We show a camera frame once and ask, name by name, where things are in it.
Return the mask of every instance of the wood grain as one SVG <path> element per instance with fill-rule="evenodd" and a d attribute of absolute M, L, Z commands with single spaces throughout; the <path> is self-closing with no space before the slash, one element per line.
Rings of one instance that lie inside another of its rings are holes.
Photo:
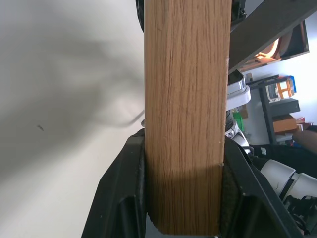
<path fill-rule="evenodd" d="M 219 232 L 230 12 L 145 1 L 147 209 L 165 234 Z"/>
<path fill-rule="evenodd" d="M 265 0 L 230 36 L 229 73 L 317 10 L 317 0 Z"/>

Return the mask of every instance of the white plastic part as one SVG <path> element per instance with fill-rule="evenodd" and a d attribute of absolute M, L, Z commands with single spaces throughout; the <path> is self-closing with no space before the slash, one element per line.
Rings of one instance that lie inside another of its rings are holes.
<path fill-rule="evenodd" d="M 273 190 L 279 196 L 286 183 L 295 173 L 295 169 L 275 160 L 268 160 L 261 169 L 261 173 L 266 177 Z"/>
<path fill-rule="evenodd" d="M 236 107 L 247 104 L 251 100 L 251 93 L 249 86 L 246 86 L 244 90 L 237 91 L 227 95 L 227 108 L 231 110 Z"/>
<path fill-rule="evenodd" d="M 286 197 L 291 195 L 297 199 L 302 199 L 304 196 L 317 197 L 317 179 L 307 174 L 294 174 L 292 177 L 295 181 L 287 191 Z"/>

